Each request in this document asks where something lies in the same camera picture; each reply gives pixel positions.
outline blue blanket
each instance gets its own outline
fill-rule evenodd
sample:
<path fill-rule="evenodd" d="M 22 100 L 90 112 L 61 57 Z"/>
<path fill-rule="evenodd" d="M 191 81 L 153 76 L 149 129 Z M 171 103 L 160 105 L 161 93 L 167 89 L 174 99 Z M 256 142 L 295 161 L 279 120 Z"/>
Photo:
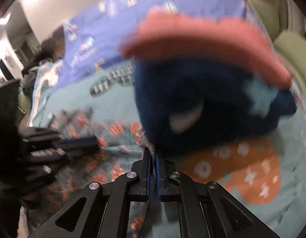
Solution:
<path fill-rule="evenodd" d="M 244 0 L 103 0 L 64 23 L 65 56 L 55 89 L 100 67 L 120 62 L 118 46 L 150 9 L 159 6 L 188 16 L 246 17 Z"/>

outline pink fabric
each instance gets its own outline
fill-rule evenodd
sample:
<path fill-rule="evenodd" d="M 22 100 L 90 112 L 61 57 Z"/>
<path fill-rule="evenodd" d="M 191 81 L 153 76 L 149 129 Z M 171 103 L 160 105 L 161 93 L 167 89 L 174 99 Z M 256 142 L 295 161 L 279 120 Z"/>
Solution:
<path fill-rule="evenodd" d="M 184 56 L 215 58 L 259 75 L 278 88 L 289 88 L 293 77 L 268 38 L 239 18 L 215 21 L 154 12 L 121 46 L 121 53 L 154 61 Z"/>

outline green cushion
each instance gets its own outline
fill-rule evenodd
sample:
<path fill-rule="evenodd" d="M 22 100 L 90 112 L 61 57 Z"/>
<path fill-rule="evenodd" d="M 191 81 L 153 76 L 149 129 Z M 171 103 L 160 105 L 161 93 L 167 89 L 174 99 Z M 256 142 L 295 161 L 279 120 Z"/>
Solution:
<path fill-rule="evenodd" d="M 306 84 L 306 40 L 295 32 L 283 31 L 274 46 L 291 63 L 296 77 Z"/>
<path fill-rule="evenodd" d="M 255 8 L 272 40 L 277 38 L 280 32 L 279 3 L 269 3 L 264 0 L 248 0 Z"/>

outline metal screw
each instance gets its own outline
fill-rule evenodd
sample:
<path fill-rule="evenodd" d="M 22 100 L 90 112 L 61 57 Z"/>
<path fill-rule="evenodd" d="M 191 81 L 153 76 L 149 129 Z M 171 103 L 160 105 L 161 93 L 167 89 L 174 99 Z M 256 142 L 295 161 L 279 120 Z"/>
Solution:
<path fill-rule="evenodd" d="M 210 181 L 208 183 L 208 186 L 211 188 L 211 189 L 217 189 L 218 188 L 218 183 L 215 182 L 215 181 Z"/>
<path fill-rule="evenodd" d="M 171 172 L 170 176 L 173 178 L 178 178 L 180 176 L 180 172 L 178 171 Z"/>
<path fill-rule="evenodd" d="M 48 167 L 48 166 L 46 166 L 46 165 L 43 166 L 43 170 L 44 170 L 46 173 L 48 173 L 48 174 L 50 174 L 50 173 L 52 172 L 52 169 L 50 169 L 50 167 Z"/>
<path fill-rule="evenodd" d="M 92 182 L 91 184 L 89 184 L 89 188 L 91 190 L 96 190 L 99 188 L 99 184 L 97 182 Z"/>
<path fill-rule="evenodd" d="M 127 173 L 127 177 L 128 177 L 128 178 L 134 178 L 134 177 L 136 177 L 136 175 L 137 175 L 136 172 L 128 172 L 128 173 Z"/>

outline navy blue plush toy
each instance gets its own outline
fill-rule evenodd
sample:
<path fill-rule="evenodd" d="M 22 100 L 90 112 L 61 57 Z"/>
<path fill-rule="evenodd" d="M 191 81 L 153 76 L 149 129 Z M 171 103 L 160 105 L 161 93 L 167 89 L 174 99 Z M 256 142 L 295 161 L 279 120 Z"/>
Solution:
<path fill-rule="evenodd" d="M 296 112 L 288 89 L 211 59 L 138 62 L 135 96 L 146 136 L 166 153 L 265 135 Z"/>

